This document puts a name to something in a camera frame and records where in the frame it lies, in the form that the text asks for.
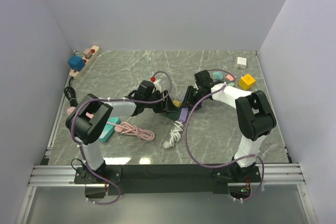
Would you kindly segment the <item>yellow white plug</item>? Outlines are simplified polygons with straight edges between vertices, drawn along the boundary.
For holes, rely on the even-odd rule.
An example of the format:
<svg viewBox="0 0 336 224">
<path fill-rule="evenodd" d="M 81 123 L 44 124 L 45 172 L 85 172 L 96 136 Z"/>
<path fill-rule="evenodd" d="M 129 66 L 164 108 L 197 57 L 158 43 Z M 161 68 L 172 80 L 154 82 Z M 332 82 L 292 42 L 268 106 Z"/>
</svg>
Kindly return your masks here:
<svg viewBox="0 0 336 224">
<path fill-rule="evenodd" d="M 180 107 L 181 106 L 181 102 L 178 101 L 178 100 L 173 100 L 173 104 L 176 106 L 176 107 Z"/>
</svg>

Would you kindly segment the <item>purple power strip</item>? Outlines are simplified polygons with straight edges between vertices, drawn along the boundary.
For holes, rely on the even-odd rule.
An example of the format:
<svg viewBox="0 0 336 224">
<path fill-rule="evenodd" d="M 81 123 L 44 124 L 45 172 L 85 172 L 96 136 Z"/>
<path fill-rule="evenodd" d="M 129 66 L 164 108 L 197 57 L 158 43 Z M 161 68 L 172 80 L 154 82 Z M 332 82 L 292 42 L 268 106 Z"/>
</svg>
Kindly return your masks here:
<svg viewBox="0 0 336 224">
<path fill-rule="evenodd" d="M 187 120 L 187 116 L 188 116 L 188 108 L 182 108 L 178 121 L 184 123 Z"/>
</svg>

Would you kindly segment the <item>teal blue plug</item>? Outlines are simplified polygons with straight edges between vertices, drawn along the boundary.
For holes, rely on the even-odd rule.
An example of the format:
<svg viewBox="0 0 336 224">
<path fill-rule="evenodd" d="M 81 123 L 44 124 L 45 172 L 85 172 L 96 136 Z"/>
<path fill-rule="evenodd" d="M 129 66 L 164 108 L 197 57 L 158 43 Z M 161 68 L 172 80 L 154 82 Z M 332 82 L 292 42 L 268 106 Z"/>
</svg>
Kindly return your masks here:
<svg viewBox="0 0 336 224">
<path fill-rule="evenodd" d="M 214 72 L 212 73 L 212 75 L 213 75 L 213 79 L 214 79 L 214 80 L 223 80 L 223 78 L 224 78 L 223 73 L 220 72 L 220 71 L 214 71 Z"/>
</svg>

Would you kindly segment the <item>salmon pink plug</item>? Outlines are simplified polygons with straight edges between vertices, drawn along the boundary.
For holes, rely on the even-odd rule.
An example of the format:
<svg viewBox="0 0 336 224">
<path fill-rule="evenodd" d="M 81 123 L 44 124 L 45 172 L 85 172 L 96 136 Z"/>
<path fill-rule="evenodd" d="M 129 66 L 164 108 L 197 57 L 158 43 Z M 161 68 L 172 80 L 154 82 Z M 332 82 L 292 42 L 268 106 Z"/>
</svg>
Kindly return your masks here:
<svg viewBox="0 0 336 224">
<path fill-rule="evenodd" d="M 232 76 L 231 74 L 228 74 L 228 75 L 226 76 L 226 80 L 227 80 L 228 82 L 234 82 L 234 81 L 235 81 L 235 77 Z"/>
</svg>

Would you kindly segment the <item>pink power strip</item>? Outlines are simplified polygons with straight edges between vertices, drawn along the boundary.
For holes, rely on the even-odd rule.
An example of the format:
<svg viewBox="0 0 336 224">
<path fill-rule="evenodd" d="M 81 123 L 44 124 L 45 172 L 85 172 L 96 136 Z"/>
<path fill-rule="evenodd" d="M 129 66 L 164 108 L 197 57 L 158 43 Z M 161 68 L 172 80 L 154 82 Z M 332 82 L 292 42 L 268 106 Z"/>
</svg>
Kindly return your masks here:
<svg viewBox="0 0 336 224">
<path fill-rule="evenodd" d="M 121 122 L 115 126 L 114 132 L 135 136 L 146 141 L 152 141 L 155 138 L 155 134 L 152 131 L 141 129 L 135 125 L 131 125 L 127 122 Z"/>
</svg>

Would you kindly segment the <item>yellow cube socket adapter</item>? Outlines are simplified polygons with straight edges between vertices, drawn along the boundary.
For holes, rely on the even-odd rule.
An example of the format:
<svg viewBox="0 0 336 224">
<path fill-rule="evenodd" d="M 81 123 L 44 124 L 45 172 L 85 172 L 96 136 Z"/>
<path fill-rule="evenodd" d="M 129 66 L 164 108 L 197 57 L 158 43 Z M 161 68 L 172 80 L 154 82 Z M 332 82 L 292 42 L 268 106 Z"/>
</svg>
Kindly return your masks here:
<svg viewBox="0 0 336 224">
<path fill-rule="evenodd" d="M 256 79 L 250 75 L 246 74 L 238 82 L 238 85 L 243 89 L 243 90 L 249 90 L 251 87 L 254 86 L 256 83 Z"/>
</svg>

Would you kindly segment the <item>white plug adapter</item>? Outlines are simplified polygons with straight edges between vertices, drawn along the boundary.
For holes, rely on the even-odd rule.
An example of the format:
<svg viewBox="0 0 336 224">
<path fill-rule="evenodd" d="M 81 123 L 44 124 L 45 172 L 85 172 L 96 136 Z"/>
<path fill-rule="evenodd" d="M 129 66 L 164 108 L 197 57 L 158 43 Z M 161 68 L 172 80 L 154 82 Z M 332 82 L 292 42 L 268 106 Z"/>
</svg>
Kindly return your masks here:
<svg viewBox="0 0 336 224">
<path fill-rule="evenodd" d="M 244 57 L 237 57 L 236 59 L 236 67 L 245 69 L 247 67 L 247 59 Z"/>
</svg>

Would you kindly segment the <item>teal power strip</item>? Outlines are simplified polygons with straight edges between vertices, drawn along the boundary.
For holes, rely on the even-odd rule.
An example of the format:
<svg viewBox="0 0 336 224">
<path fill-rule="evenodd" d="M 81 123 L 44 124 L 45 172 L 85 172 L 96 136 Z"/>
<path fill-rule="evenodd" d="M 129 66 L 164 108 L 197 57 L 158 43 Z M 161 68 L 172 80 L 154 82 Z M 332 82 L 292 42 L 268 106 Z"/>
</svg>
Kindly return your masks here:
<svg viewBox="0 0 336 224">
<path fill-rule="evenodd" d="M 107 120 L 101 135 L 99 136 L 99 141 L 103 143 L 106 142 L 110 138 L 110 136 L 114 133 L 115 126 L 120 123 L 121 121 L 118 117 L 110 117 Z"/>
</svg>

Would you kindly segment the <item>dark green cube socket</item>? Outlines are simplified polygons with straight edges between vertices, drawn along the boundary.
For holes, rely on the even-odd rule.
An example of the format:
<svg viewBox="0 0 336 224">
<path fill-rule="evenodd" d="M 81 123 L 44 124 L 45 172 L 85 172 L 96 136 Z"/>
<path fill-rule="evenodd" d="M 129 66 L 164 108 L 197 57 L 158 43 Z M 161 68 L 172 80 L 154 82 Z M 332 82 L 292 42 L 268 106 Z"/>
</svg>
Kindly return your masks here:
<svg viewBox="0 0 336 224">
<path fill-rule="evenodd" d="M 176 112 L 169 112 L 166 117 L 172 121 L 177 121 L 180 118 L 181 112 L 176 111 Z"/>
</svg>

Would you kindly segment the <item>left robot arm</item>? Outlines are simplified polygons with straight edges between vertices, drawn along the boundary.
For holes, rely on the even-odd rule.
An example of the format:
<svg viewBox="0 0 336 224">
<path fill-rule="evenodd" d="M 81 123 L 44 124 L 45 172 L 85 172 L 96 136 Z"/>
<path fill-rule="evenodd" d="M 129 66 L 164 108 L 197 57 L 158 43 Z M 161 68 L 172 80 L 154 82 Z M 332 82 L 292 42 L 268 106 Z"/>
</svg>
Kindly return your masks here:
<svg viewBox="0 0 336 224">
<path fill-rule="evenodd" d="M 91 182 L 104 179 L 106 163 L 97 140 L 110 117 L 137 116 L 145 109 L 178 119 L 181 108 L 175 106 L 167 90 L 159 91 L 153 85 L 140 85 L 126 97 L 120 99 L 99 98 L 87 94 L 66 120 L 73 141 L 79 146 L 86 176 Z"/>
</svg>

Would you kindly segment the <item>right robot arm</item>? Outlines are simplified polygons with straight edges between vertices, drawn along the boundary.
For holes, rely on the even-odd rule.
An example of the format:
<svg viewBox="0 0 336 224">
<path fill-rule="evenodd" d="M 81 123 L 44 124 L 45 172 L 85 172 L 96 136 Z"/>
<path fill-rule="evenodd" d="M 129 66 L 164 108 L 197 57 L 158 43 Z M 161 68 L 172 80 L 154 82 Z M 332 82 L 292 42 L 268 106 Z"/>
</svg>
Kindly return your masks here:
<svg viewBox="0 0 336 224">
<path fill-rule="evenodd" d="M 200 163 L 191 153 L 187 142 L 188 124 L 195 109 L 206 99 L 222 102 L 236 109 L 237 120 L 242 134 L 240 144 L 233 160 L 222 165 L 205 165 Z M 200 88 L 186 94 L 186 103 L 191 106 L 190 115 L 185 126 L 185 146 L 190 158 L 205 168 L 228 168 L 228 175 L 235 181 L 241 182 L 255 167 L 259 149 L 267 135 L 276 127 L 277 121 L 270 103 L 263 91 L 244 91 L 220 83 L 212 88 Z"/>
</svg>

